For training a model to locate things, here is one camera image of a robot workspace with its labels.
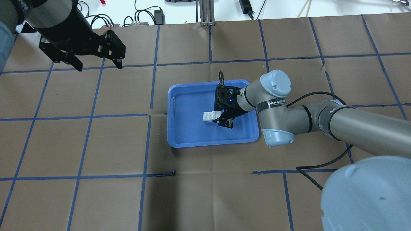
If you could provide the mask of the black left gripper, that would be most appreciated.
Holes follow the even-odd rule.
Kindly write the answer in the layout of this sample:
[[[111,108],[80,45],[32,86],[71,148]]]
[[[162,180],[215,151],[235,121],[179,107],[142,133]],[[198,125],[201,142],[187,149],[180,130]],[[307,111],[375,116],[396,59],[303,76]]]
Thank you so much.
[[[55,63],[64,62],[82,72],[83,63],[77,56],[94,55],[112,60],[117,69],[122,69],[126,47],[115,32],[98,35],[91,29],[81,13],[69,13],[57,25],[39,28],[43,41],[39,48]]]

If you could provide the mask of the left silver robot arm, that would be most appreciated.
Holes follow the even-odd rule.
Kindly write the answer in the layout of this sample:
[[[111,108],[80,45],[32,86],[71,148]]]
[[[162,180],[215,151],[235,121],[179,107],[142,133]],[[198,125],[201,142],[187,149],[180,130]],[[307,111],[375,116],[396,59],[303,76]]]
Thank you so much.
[[[112,30],[95,33],[77,5],[76,0],[2,0],[1,69],[12,51],[14,31],[23,22],[41,35],[39,49],[54,63],[64,62],[81,72],[78,56],[93,55],[121,69],[125,44]]]

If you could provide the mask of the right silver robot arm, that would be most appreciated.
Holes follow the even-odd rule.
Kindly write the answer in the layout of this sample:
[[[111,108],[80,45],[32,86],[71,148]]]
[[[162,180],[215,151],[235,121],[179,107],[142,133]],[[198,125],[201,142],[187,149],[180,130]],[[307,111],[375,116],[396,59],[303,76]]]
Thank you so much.
[[[292,83],[281,70],[262,75],[243,88],[220,83],[214,109],[222,111],[213,121],[232,128],[232,120],[256,110],[265,143],[269,147],[294,142],[295,136],[321,131],[348,148],[337,158],[317,166],[296,170],[322,192],[320,207],[325,231],[409,231],[411,131],[408,120],[355,109],[333,96],[317,104],[292,107],[286,96]],[[373,155],[336,170],[324,186],[310,177],[307,169],[333,164],[352,147]]]

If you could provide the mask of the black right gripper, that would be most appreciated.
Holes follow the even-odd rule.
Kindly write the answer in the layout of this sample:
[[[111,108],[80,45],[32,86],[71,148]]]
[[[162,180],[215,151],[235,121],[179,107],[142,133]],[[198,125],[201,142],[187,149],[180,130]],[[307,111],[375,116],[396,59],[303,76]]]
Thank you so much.
[[[220,117],[213,119],[220,127],[232,129],[233,120],[247,111],[242,109],[237,101],[237,96],[240,95],[241,88],[235,86],[227,86],[219,83],[215,89],[214,111],[220,111]]]

